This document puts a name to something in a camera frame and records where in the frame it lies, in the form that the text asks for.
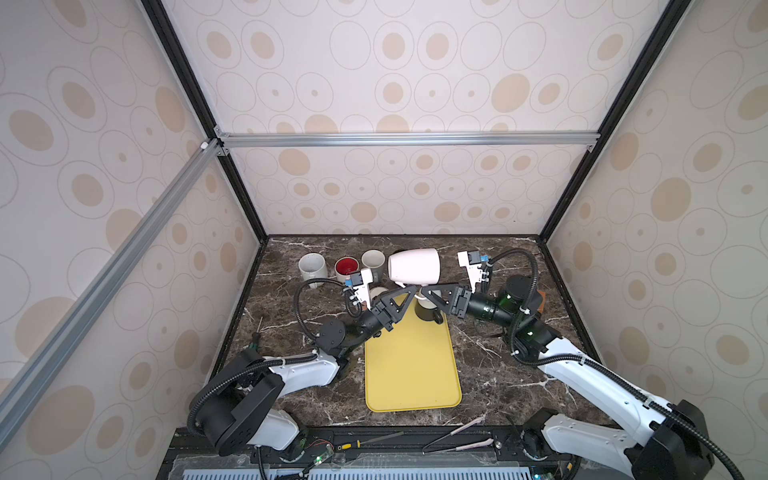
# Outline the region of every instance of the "cup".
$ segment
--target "cup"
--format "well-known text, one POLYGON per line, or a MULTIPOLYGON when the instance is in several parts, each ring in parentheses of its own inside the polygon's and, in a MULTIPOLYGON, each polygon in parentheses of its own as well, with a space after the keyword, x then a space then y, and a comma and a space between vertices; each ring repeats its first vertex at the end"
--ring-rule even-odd
MULTIPOLYGON (((299 271, 304 280, 310 278, 328 278, 328 267, 326 259, 319 253, 308 253, 299 260, 299 271)), ((322 283, 313 283, 310 288, 317 288, 322 283)))
POLYGON ((362 255, 363 268, 370 268, 373 275, 373 285, 377 285, 382 282, 384 277, 384 260, 386 257, 381 250, 368 250, 362 255))
POLYGON ((440 280, 440 256, 434 248, 420 248, 389 256, 389 279, 400 286, 432 285, 440 280))
POLYGON ((349 280, 350 276, 359 268, 360 264, 352 257, 339 258, 336 265, 333 266, 334 271, 336 271, 336 279, 341 283, 349 280))

